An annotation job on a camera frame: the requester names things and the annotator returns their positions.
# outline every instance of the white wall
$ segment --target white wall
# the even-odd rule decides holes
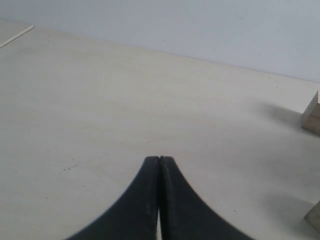
[[[319,0],[0,0],[0,18],[320,82]]]

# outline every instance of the white tabletop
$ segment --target white tabletop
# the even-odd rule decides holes
[[[0,73],[1,238],[79,231],[149,155],[257,240],[320,236],[320,137],[300,128],[320,84],[39,27]]]

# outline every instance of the wooden block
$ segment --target wooden block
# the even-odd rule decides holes
[[[320,202],[318,202],[304,217],[304,219],[320,232]]]
[[[302,115],[302,128],[320,135],[320,96],[316,92],[312,101]]]

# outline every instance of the table surface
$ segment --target table surface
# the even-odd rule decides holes
[[[193,189],[257,240],[319,239],[320,84],[36,27],[0,49],[0,233],[64,239],[175,157]]]

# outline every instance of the wooden stick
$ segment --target wooden stick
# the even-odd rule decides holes
[[[34,25],[31,25],[31,26],[29,26],[28,28],[26,28],[25,30],[23,30],[23,31],[21,31],[20,33],[18,33],[17,35],[15,35],[15,36],[11,37],[10,39],[8,39],[7,41],[1,43],[1,44],[0,44],[0,49],[1,49],[2,47],[4,47],[5,45],[11,43],[13,40],[21,37],[23,34],[29,32],[29,31],[32,30],[34,27],[35,27]]]

